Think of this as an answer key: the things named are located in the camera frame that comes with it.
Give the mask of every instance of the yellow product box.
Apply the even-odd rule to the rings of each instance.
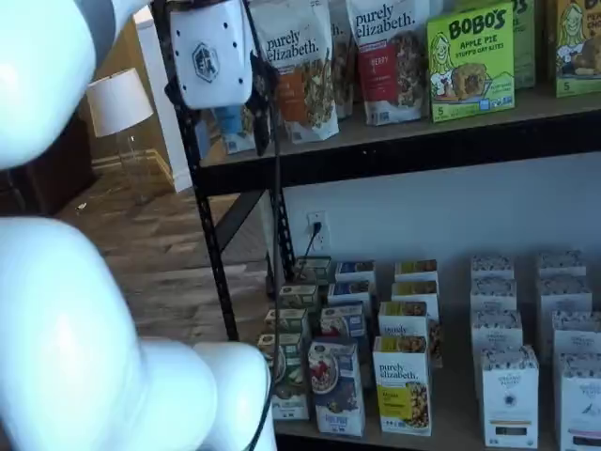
[[[601,2],[553,0],[557,97],[601,91]]]
[[[428,21],[434,122],[516,105],[514,7],[499,2]]]
[[[374,371],[382,431],[432,435],[432,392],[425,338],[377,336]]]

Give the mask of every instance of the bobo's apple pie box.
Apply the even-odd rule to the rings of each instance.
[[[512,2],[430,19],[427,42],[434,122],[515,106]]]

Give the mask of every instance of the product box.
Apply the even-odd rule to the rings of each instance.
[[[361,303],[363,305],[363,313],[370,319],[373,316],[374,307],[377,305],[375,293],[375,284],[367,280],[330,284],[328,305]]]
[[[309,349],[309,367],[319,431],[361,437],[365,406],[357,344],[318,338]]]
[[[394,264],[394,282],[439,282],[436,260],[402,261]]]
[[[536,258],[538,275],[586,275],[586,265],[580,251],[541,252]]]
[[[434,368],[442,368],[442,326],[439,316],[438,284],[427,282],[395,282],[393,283],[392,300],[394,302],[422,302],[427,307],[430,319],[428,327],[430,337],[430,359]]]
[[[519,347],[524,344],[522,320],[516,310],[480,311],[471,314],[471,351],[476,397],[482,393],[480,353],[488,349]]]
[[[601,353],[560,354],[555,432],[560,451],[590,451],[601,443]]]
[[[537,328],[538,351],[541,364],[550,364],[553,355],[554,311],[590,312],[593,308],[593,295],[585,277],[573,275],[553,275],[537,281]]]
[[[471,279],[471,311],[517,310],[517,288],[513,279],[483,277]]]
[[[299,257],[294,265],[294,273],[303,284],[328,285],[330,265],[329,257]]]
[[[513,23],[512,2],[428,21],[434,122],[515,106]]]
[[[557,97],[601,91],[601,3],[554,0]]]
[[[432,435],[432,392],[425,339],[377,336],[374,372],[382,431]]]
[[[499,254],[479,254],[471,258],[471,278],[515,279],[514,261]]]
[[[361,304],[338,305],[321,311],[321,333],[324,336],[354,338],[359,350],[359,365],[363,387],[373,386],[369,336]]]
[[[530,346],[483,350],[485,446],[538,447],[538,363]]]
[[[370,261],[343,261],[336,266],[336,282],[367,280],[376,283],[376,264]]]
[[[562,353],[601,353],[601,312],[553,312],[554,363]]]
[[[265,329],[275,333],[275,310],[271,309],[265,316]],[[281,308],[280,334],[301,334],[305,343],[311,342],[311,328],[309,326],[309,314],[305,308]]]
[[[301,334],[280,334],[275,390],[271,397],[274,420],[309,419],[309,385]],[[275,335],[262,334],[257,343],[269,367],[273,367]]]

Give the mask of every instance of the white lampshade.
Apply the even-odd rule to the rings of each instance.
[[[152,116],[152,107],[136,69],[102,78],[87,88],[94,133],[121,132]]]

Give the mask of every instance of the purely elizabeth box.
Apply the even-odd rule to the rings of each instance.
[[[382,431],[432,435],[432,392],[425,339],[377,336],[374,372]]]

